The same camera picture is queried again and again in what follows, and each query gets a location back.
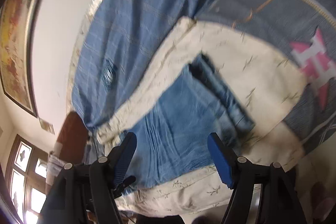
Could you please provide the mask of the light blue denim pants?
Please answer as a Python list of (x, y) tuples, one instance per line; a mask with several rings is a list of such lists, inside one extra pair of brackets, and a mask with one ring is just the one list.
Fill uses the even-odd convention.
[(197, 55), (130, 128), (137, 137), (137, 148), (127, 175), (136, 181), (126, 193), (162, 185), (212, 164), (207, 148), (212, 132), (225, 145), (239, 150), (254, 126), (209, 58)]

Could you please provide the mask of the brown wooden headboard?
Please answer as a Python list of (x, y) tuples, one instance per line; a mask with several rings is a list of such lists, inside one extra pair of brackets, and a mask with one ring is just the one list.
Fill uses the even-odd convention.
[(80, 164), (88, 139), (88, 130), (77, 112), (68, 113), (47, 162), (46, 194), (66, 163)]

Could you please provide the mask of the wooden window frame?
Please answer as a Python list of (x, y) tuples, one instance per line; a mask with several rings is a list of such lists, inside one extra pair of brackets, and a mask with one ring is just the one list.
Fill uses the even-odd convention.
[(37, 223), (46, 200), (48, 154), (17, 135), (7, 161), (5, 181), (23, 223)]

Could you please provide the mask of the small wall sticker card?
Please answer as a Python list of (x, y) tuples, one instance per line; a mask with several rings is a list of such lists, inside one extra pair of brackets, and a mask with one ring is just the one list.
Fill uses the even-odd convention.
[(46, 132), (49, 132), (51, 133), (52, 135), (55, 134), (54, 132), (54, 127), (51, 123), (45, 121), (44, 119), (42, 119), (41, 117), (39, 117), (39, 123), (40, 123), (40, 126), (43, 130), (45, 130)]

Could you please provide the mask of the blue plaid duvet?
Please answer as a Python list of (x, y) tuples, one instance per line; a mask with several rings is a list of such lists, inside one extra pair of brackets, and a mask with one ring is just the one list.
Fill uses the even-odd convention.
[(97, 130), (131, 96), (178, 19), (212, 0), (102, 0), (84, 39), (72, 104)]

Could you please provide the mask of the grey-blue patterned bedsheet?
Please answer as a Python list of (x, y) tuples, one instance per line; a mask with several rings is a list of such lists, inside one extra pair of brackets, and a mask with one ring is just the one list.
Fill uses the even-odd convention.
[(335, 133), (335, 0), (214, 0), (198, 14), (272, 44), (307, 77), (285, 123), (310, 153)]

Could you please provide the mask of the cream leaf-print quilt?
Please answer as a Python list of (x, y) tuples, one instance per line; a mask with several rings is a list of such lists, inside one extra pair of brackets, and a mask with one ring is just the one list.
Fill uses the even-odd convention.
[(250, 161), (293, 168), (304, 155), (284, 118), (306, 77), (264, 40), (218, 23), (181, 19), (155, 53), (134, 93), (97, 132), (107, 152), (127, 131), (138, 147), (136, 183), (121, 210), (163, 217), (228, 203), (207, 149), (215, 132)]

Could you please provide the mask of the framed painting on wall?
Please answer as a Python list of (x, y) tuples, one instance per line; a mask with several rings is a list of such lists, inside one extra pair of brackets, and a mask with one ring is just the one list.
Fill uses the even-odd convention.
[(5, 0), (1, 6), (1, 84), (5, 96), (38, 116), (35, 103), (31, 50), (41, 0)]

